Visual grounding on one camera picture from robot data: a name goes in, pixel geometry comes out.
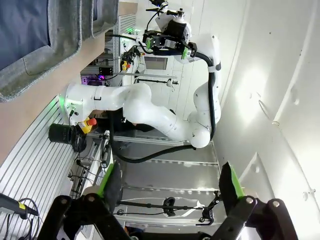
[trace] black cable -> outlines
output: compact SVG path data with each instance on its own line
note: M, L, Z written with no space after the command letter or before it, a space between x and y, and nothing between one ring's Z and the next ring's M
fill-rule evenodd
M100 63L103 63L103 62L105 62L105 61L116 61L116 60L119 60L119 59L122 59L122 57L115 58L115 59L108 59L108 58L106 58L106 59L103 59L102 61L97 61L97 62L95 63L95 65L100 64Z
M185 149L194 149L195 150L195 148L192 145L175 146L175 147L171 147L171 148L168 148L168 149L165 149L162 151L158 151L154 154L151 154L149 156L145 156L145 157L142 157L139 159L127 158L125 156L122 156L121 153L118 151L117 147L115 147L113 144L114 143L114 134L115 134L113 113L110 112L109 116L110 116L110 141L109 142L111 145L112 153L124 162L130 163L130 164L140 164L140 163L143 163L143 162L148 161L150 159L154 159L156 157L164 155L164 154L174 153L174 152L185 150Z
M7 214L6 216L6 231L3 240L7 240L8 233L9 233L9 221L10 221L10 214Z
M133 40L133 41L137 41L136 38L129 37L129 36L117 35L117 34L107 34L106 36L116 37L116 38L124 38L124 39L130 39L130 40ZM144 51L146 54L153 54L153 53L154 53L153 51L147 51L140 41L139 41L138 43L139 43L140 47L143 49L143 51Z
M147 51L140 41L139 41L139 45L140 45L140 47L143 49L143 51L144 51L146 54L153 54L153 53L154 53L154 51Z
M126 206L135 206L141 208L148 208L148 209L177 209L177 210L203 210L207 207L194 207L194 206L167 206L167 205L155 205L151 203L140 203L140 202L132 202L132 201L118 201L118 204L126 205Z
M148 32L149 24L150 24L150 22L152 21L152 19L154 19L154 17L157 16L157 15L161 12L161 10L164 9L166 6L168 6L168 4L167 4L167 5L164 5L163 7L161 7L161 8L150 18L148 24L146 25L146 31L147 31L147 32Z
M123 38L123 39L130 39L130 40L133 40L133 41L137 40L136 38L133 38L133 37L124 36L124 35L118 35L118 34L106 34L106 36L116 37L116 38Z
M210 60L206 55L197 52L195 54L196 58L200 58L206 62L208 67L212 67L214 63ZM210 121L211 121L211 134L210 141L214 137L216 132L216 118L215 118L215 105L214 105L214 93L213 88L216 82L216 74L214 72L209 72L209 80L208 80L208 97L209 97L209 109L210 109Z
M113 213L113 215L119 215L119 216L123 216L123 215L126 215L126 214L135 214L135 215L149 215L149 216L154 216L154 215L160 215L160 214L165 214L165 212L158 212L158 213L141 213L141 212L121 212L122 209L119 209L116 213Z
M114 79L115 77L117 77L118 76L118 74L117 75L115 75L115 76L113 76L113 77L110 77L110 78L106 78L106 79L104 79L104 81L107 81L107 80L110 80L110 79Z
M76 177L76 178L79 178L79 179L87 179L91 182L92 185L95 185L94 181L90 178L87 178L86 176L78 176L78 175L69 175L68 178L72 178L72 177Z
M25 197L25 198L20 199L19 202L23 202L23 201L26 201L26 200L29 200L30 202L32 202L32 204L33 204L36 212L38 213L38 220L37 220L36 231L35 231L35 233L34 233L34 236L32 237L32 240L35 240L35 239L36 239L36 236L37 236L37 234L38 234L38 232L39 232L39 229L40 229L40 217L39 217L39 214L40 214L40 213L39 213L38 206L37 206L36 202L35 202L34 200L32 200L31 198Z
M29 227L29 231L28 231L28 233L25 235L25 237L24 237L24 239L23 240L27 240L27 238L29 237L29 240L31 240L31 235L32 235L32 227L33 227L33 223L34 223L34 219L32 218L31 220L30 219L28 219L30 222L29 222L29 224L30 224L30 227Z

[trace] wooden surface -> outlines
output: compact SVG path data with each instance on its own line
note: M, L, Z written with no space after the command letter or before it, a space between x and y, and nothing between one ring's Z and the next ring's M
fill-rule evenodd
M105 36L87 39L80 52L11 102L0 103L0 165L54 96L105 49Z
M135 14L138 11L138 3L134 2L120 2L118 15L123 16L127 14Z

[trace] white robotic arm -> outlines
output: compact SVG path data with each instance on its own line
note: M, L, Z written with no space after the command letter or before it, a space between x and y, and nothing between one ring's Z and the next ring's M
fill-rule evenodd
M218 100L221 88L219 41L208 34L190 38L191 27L184 22L181 12L168 21L168 24L161 22L160 27L165 28L167 33L161 35L159 32L150 31L144 34L147 48L153 50L154 55L174 55L183 64L200 60L197 56L207 56L209 61L215 64L208 67L208 71L214 73L215 78L212 97L209 96L207 82L198 87L193 94L196 111L190 113L187 121L184 121L167 108L152 104L151 89L147 84L105 87L71 83L66 89L63 101L64 110L71 124L83 122L93 110L115 111L123 108L124 117L132 123L150 125L169 138L189 141L195 148L208 145L212 127L210 99L213 99L215 124L221 117ZM168 37L168 34L176 34L175 28L180 29L180 35Z
M199 95L201 88L204 89L199 87L196 91ZM183 121L164 106L152 104L151 89L145 83L121 87L71 83L66 90L64 109L68 115L74 111L70 117L71 124L84 121L93 110L115 111L119 108L123 108L123 116L128 121L150 125L175 140L188 140L195 148L203 148L210 141L209 128L202 125L208 124L206 117L191 114L188 121ZM199 113L203 116L208 114L202 109Z

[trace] green bracket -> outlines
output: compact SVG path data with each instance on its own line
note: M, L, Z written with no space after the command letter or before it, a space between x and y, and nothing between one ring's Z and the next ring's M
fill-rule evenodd
M146 39L146 49L151 49L151 38Z
M184 47L184 50L183 50L181 59L186 59L188 50L189 50L189 49L188 49L187 47Z
M235 190L237 198L240 199L245 196L245 192L241 187L241 184L240 184L239 179L237 177L236 171L232 165L230 165L230 169L231 169L231 180L232 180L232 183L234 186L234 190Z
M96 194L98 194L101 198L104 197L104 189L105 189L105 186L108 182L108 179L110 177L110 174L112 173L112 170L114 169L114 163L110 163L108 169L106 170L106 173L101 181L101 184L100 184L100 187L99 187L99 190Z

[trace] window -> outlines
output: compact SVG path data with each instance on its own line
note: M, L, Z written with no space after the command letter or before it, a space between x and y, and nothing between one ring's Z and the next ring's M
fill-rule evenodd
M144 57L145 68L153 70L166 70L168 58L166 57L154 57L145 56Z

